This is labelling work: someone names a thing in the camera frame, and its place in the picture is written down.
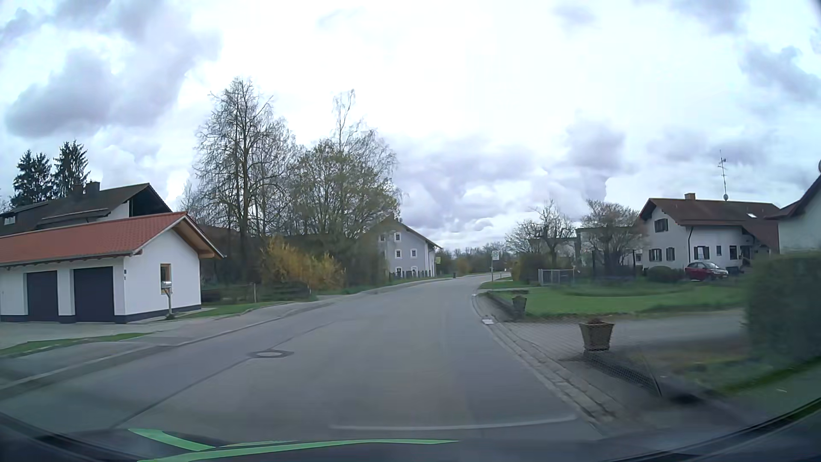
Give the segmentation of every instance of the windshield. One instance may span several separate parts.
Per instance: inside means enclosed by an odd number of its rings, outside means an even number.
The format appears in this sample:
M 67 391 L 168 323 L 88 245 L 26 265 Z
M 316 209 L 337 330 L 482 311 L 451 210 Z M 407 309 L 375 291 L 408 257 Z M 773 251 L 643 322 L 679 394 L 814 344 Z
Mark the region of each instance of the windshield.
M 0 2 L 0 433 L 524 448 L 821 397 L 816 2 L 445 3 Z

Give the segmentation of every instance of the roof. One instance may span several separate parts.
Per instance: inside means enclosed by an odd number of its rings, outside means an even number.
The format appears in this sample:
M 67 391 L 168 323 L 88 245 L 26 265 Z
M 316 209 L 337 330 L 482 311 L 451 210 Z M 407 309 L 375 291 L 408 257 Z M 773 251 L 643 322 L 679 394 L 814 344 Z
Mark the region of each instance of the roof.
M 155 203 L 154 213 L 170 212 L 163 199 L 150 184 L 144 182 L 123 187 L 113 187 L 81 196 L 69 195 L 51 201 L 38 202 L 8 210 L 0 216 L 15 216 L 14 224 L 0 224 L 0 236 L 25 233 L 68 219 L 87 219 L 106 216 L 119 205 L 140 194 Z
M 791 203 L 789 206 L 780 209 L 778 212 L 771 214 L 767 217 L 767 219 L 785 219 L 785 218 L 792 218 L 796 215 L 801 215 L 804 213 L 804 209 L 807 205 L 813 200 L 815 194 L 818 193 L 819 189 L 821 189 L 821 176 L 813 181 L 813 184 L 807 188 L 804 192 L 804 195 L 801 196 L 801 199 Z
M 439 244 L 435 243 L 434 241 L 431 241 L 430 239 L 426 238 L 426 237 L 425 237 L 425 236 L 423 236 L 421 233 L 419 233 L 419 232 L 418 232 L 418 231 L 416 231 L 415 229 L 411 228 L 411 227 L 410 227 L 410 226 L 408 226 L 407 224 L 402 223 L 401 221 L 399 221 L 399 220 L 398 220 L 396 217 L 394 217 L 393 215 L 388 216 L 386 219 L 384 219 L 384 220 L 382 220 L 381 222 L 379 222 L 379 224 L 385 224 L 385 223 L 387 223 L 387 222 L 393 222 L 394 224 L 396 224 L 396 225 L 398 225 L 398 226 L 401 226 L 402 228 L 405 228 L 405 230 L 406 230 L 406 231 L 408 231 L 409 233 L 413 233 L 413 234 L 415 234 L 415 235 L 416 235 L 416 236 L 418 236 L 420 239 L 422 239 L 423 241 L 427 242 L 428 244 L 430 244 L 430 245 L 431 245 L 431 246 L 433 246 L 433 247 L 443 248 L 442 246 L 440 246 Z
M 174 229 L 200 258 L 222 258 L 186 212 L 171 212 L 3 236 L 0 266 L 133 256 L 168 229 Z
M 741 226 L 768 247 L 778 249 L 778 226 L 764 217 L 779 209 L 769 202 L 650 198 L 639 217 L 649 219 L 656 207 L 680 226 Z

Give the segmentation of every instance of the stone planter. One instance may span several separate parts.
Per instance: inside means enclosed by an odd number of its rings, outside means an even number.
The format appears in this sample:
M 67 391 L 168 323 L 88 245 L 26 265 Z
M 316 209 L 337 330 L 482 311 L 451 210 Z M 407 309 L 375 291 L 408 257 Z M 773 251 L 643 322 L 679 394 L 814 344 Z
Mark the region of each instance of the stone planter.
M 581 338 L 585 341 L 585 351 L 604 351 L 610 349 L 610 336 L 613 333 L 612 322 L 580 322 Z
M 522 319 L 525 317 L 525 307 L 527 306 L 527 298 L 521 295 L 516 295 L 513 298 L 513 317 L 515 319 Z

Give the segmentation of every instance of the antenna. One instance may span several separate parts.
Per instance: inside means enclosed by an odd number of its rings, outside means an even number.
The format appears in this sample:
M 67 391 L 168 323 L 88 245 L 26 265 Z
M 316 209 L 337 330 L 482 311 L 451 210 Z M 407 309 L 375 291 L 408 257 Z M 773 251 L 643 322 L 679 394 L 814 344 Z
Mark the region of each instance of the antenna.
M 727 159 L 724 159 L 723 157 L 720 158 L 720 159 L 721 159 L 721 162 L 719 162 L 717 166 L 721 169 L 721 179 L 724 181 L 724 200 L 726 201 L 727 199 L 730 198 L 727 195 L 727 175 L 725 174 L 725 167 L 724 167 L 724 163 L 727 162 Z

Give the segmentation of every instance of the manhole cover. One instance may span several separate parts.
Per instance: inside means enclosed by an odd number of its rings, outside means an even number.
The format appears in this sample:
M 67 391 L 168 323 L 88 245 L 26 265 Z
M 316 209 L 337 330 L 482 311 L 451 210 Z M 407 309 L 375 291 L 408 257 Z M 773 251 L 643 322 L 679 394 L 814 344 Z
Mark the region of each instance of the manhole cover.
M 265 351 L 256 351 L 250 353 L 252 358 L 285 358 L 291 356 L 294 352 L 286 351 L 284 349 L 266 349 Z

